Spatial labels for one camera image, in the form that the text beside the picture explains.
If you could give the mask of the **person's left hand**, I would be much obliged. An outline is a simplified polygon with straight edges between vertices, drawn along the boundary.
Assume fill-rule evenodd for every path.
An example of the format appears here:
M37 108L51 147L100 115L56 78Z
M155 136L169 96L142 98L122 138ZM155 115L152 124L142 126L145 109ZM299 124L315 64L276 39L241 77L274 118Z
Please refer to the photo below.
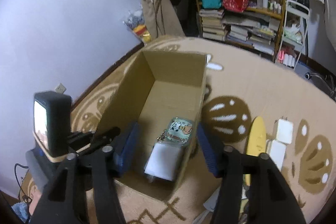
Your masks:
M41 191L38 189L36 185L33 185L29 193L29 197L31 199L31 203L29 205L30 215L33 215L41 196L42 196Z

